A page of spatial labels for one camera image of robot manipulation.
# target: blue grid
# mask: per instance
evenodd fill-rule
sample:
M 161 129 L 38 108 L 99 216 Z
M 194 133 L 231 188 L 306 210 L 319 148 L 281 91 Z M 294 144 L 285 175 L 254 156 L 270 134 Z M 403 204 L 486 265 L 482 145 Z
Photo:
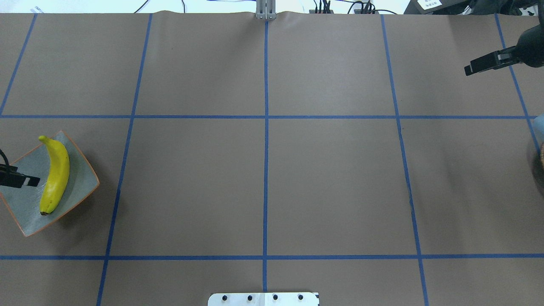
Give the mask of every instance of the blue grid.
M 544 258 L 544 253 L 497 253 L 497 254 L 422 254 L 421 246 L 419 242 L 419 234 L 417 230 L 417 221 L 416 221 L 416 212 L 413 204 L 412 190 L 410 184 L 410 173 L 406 161 L 406 152 L 404 148 L 404 140 L 402 135 L 401 120 L 405 119 L 503 119 L 503 120 L 526 120 L 531 137 L 535 144 L 535 149 L 538 151 L 539 146 L 536 140 L 535 132 L 533 130 L 531 119 L 536 118 L 536 116 L 529 116 L 527 108 L 525 106 L 523 95 L 521 93 L 520 87 L 517 82 L 516 75 L 513 68 L 510 66 L 510 73 L 512 75 L 512 80 L 516 87 L 518 97 L 523 109 L 523 116 L 485 116 L 485 115 L 401 115 L 399 113 L 399 108 L 397 104 L 397 95 L 394 85 L 393 69 L 391 66 L 391 59 L 389 53 L 389 46 L 387 41 L 387 29 L 385 24 L 384 16 L 381 16 L 381 25 L 382 32 L 384 37 L 384 45 L 387 58 L 387 67 L 390 77 L 391 84 L 391 93 L 394 104 L 395 115 L 270 115 L 268 108 L 268 21 L 265 22 L 264 26 L 264 104 L 265 104 L 265 115 L 136 115 L 136 107 L 138 103 L 138 94 L 140 89 L 141 77 L 145 64 L 145 57 L 147 51 L 147 43 L 149 41 L 149 35 L 151 30 L 151 23 L 153 19 L 153 14 L 149 14 L 149 19 L 147 22 L 147 30 L 145 36 L 144 47 L 142 51 L 142 57 L 140 61 L 140 69 L 138 73 L 138 80 L 136 84 L 136 89 L 134 92 L 134 101 L 132 105 L 132 112 L 130 115 L 3 115 L 4 107 L 7 103 L 9 93 L 15 77 L 17 75 L 18 67 L 21 63 L 21 60 L 24 55 L 24 51 L 28 44 L 30 35 L 35 25 L 37 14 L 34 14 L 32 22 L 30 24 L 28 33 L 24 40 L 21 52 L 17 59 L 15 68 L 11 75 L 8 87 L 6 89 L 4 99 L 0 105 L 0 118 L 1 119 L 92 119 L 92 118 L 101 118 L 101 119 L 130 119 L 127 138 L 125 143 L 125 150 L 123 153 L 123 160 L 121 165 L 121 173 L 119 176 L 119 182 L 117 187 L 117 193 L 115 196 L 115 204 L 112 214 L 112 221 L 110 223 L 110 229 L 108 234 L 108 243 L 106 247 L 106 254 L 104 256 L 84 256 L 84 255 L 0 255 L 0 260 L 98 260 L 103 261 L 103 269 L 101 275 L 100 288 L 98 290 L 97 296 L 97 305 L 100 305 L 102 302 L 102 294 L 104 290 L 104 284 L 106 281 L 108 262 L 116 260 L 176 260 L 176 261 L 205 261 L 205 260 L 259 260 L 262 261 L 263 265 L 263 291 L 267 291 L 267 261 L 268 260 L 418 260 L 419 264 L 419 273 L 421 278 L 422 294 L 424 299 L 424 304 L 429 305 L 426 283 L 425 283 L 425 273 L 423 260 L 432 260 L 432 259 L 497 259 L 497 258 Z M 495 14 L 495 20 L 497 24 L 498 34 L 503 48 L 506 48 L 502 29 L 500 26 L 500 21 L 498 15 Z M 132 127 L 135 119 L 170 119 L 170 118 L 179 118 L 179 119 L 264 119 L 265 121 L 265 135 L 264 135 L 264 180 L 263 180 L 263 254 L 262 255 L 212 255 L 212 256 L 113 256 L 110 255 L 110 250 L 112 246 L 113 233 L 115 228 L 115 219 L 117 215 L 117 210 L 119 206 L 119 199 L 121 195 L 121 187 L 123 183 L 123 177 L 126 167 L 127 155 L 131 141 Z M 406 180 L 406 187 L 409 192 L 410 208 L 411 208 L 411 218 L 412 218 L 412 227 L 416 245 L 417 254 L 409 255 L 268 255 L 268 136 L 269 136 L 269 120 L 281 120 L 281 119 L 395 119 L 397 123 L 397 131 L 399 136 L 399 145 L 400 151 L 403 159 L 404 174 Z

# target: white plate with holes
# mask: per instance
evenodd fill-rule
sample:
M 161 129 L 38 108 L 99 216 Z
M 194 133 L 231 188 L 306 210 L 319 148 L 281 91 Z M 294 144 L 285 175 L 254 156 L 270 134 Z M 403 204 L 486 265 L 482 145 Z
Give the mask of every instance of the white plate with holes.
M 208 306 L 319 306 L 316 292 L 215 293 Z

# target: yellow banana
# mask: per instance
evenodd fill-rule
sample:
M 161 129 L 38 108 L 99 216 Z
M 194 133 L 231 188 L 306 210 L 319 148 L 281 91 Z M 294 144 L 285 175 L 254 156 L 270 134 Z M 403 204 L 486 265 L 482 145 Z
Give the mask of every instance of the yellow banana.
M 49 176 L 40 200 L 40 213 L 45 216 L 57 208 L 60 199 L 63 197 L 64 189 L 66 189 L 68 183 L 68 176 L 70 175 L 70 159 L 66 147 L 61 142 L 46 136 L 40 136 L 38 139 L 47 148 L 51 161 Z

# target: white bracket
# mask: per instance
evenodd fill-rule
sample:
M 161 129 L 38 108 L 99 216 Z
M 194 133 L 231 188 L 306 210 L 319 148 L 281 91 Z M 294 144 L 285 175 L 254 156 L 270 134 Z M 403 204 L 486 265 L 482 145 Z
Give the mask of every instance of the white bracket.
M 208 306 L 319 306 L 315 292 L 215 293 Z
M 276 19 L 276 0 L 257 0 L 255 17 L 259 20 Z

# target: light blue object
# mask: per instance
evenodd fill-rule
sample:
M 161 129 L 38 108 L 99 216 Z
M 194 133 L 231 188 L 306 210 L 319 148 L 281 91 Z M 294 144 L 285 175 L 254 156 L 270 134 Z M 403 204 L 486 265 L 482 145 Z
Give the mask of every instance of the light blue object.
M 539 143 L 544 142 L 544 114 L 535 118 L 534 128 Z
M 85 156 L 63 131 L 58 132 L 52 139 L 64 144 L 70 158 L 68 184 L 59 205 L 52 213 L 42 216 L 39 208 L 50 164 L 45 145 L 40 145 L 13 164 L 18 167 L 17 172 L 39 177 L 41 180 L 37 187 L 0 186 L 0 193 L 4 195 L 8 209 L 25 236 L 35 234 L 57 221 L 88 197 L 100 184 L 95 171 Z

